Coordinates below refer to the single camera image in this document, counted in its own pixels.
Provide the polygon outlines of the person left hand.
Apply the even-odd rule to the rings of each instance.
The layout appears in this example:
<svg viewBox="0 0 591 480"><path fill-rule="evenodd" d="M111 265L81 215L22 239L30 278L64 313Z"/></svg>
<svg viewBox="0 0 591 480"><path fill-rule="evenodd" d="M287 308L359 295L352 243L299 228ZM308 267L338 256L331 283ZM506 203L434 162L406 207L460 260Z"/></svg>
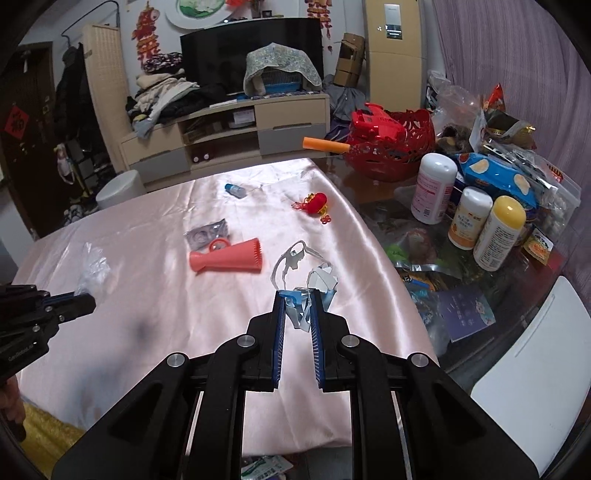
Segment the person left hand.
<svg viewBox="0 0 591 480"><path fill-rule="evenodd" d="M0 411L8 421L22 425L26 412L20 395L18 380L15 376L9 378L0 388Z"/></svg>

